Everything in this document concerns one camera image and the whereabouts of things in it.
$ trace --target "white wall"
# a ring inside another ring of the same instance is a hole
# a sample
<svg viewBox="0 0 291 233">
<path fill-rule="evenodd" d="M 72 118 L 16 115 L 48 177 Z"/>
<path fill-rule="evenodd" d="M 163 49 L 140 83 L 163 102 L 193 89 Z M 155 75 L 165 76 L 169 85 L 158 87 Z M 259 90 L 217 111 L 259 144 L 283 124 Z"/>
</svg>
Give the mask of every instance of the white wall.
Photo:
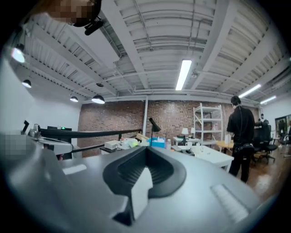
<svg viewBox="0 0 291 233">
<path fill-rule="evenodd" d="M 67 127 L 78 130 L 80 103 L 60 98 L 45 87 L 25 88 L 11 69 L 7 60 L 0 64 L 0 131 L 21 130 L 24 120 L 39 124 L 41 128 Z"/>
<path fill-rule="evenodd" d="M 291 95 L 263 106 L 262 113 L 265 119 L 269 121 L 272 130 L 275 130 L 275 119 L 291 114 Z"/>
</svg>

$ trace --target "bottle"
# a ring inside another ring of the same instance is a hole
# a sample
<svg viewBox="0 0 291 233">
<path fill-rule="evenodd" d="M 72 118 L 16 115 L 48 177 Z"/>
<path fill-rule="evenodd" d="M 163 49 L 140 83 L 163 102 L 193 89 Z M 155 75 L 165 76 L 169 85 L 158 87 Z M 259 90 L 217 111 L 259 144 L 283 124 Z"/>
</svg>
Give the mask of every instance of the bottle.
<svg viewBox="0 0 291 233">
<path fill-rule="evenodd" d="M 171 146 L 172 146 L 171 139 L 168 139 L 167 144 L 166 144 L 166 149 L 171 150 Z"/>
</svg>

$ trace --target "blue container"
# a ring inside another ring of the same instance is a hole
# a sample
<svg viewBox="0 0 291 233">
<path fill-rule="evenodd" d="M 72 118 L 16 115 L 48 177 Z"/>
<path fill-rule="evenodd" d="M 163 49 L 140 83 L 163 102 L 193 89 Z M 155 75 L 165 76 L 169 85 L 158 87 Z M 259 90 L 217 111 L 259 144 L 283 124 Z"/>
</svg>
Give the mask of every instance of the blue container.
<svg viewBox="0 0 291 233">
<path fill-rule="evenodd" d="M 153 137 L 152 139 L 153 139 L 152 145 L 151 145 L 151 139 L 147 140 L 152 147 L 160 147 L 160 148 L 166 147 L 166 139 L 165 138 L 163 138 L 165 142 L 154 142 L 154 140 L 158 140 L 157 137 Z"/>
</svg>

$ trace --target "black hair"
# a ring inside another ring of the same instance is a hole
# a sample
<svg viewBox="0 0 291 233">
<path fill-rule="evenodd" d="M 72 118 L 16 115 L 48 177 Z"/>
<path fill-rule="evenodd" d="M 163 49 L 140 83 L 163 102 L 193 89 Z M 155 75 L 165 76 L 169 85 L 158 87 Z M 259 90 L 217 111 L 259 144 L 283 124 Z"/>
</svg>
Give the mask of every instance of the black hair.
<svg viewBox="0 0 291 233">
<path fill-rule="evenodd" d="M 231 103 L 234 105 L 234 106 L 238 106 L 239 104 L 241 104 L 241 99 L 238 97 L 238 96 L 233 96 L 231 98 Z"/>
</svg>

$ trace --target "white box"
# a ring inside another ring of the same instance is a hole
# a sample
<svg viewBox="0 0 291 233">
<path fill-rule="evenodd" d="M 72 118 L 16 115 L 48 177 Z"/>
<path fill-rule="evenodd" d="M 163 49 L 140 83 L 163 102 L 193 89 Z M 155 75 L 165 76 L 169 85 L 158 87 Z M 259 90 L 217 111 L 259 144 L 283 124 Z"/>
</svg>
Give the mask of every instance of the white box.
<svg viewBox="0 0 291 233">
<path fill-rule="evenodd" d="M 117 140 L 113 140 L 110 142 L 105 142 L 104 147 L 109 149 L 109 150 L 113 150 L 115 148 L 117 148 L 117 146 L 120 144 L 120 141 Z"/>
</svg>

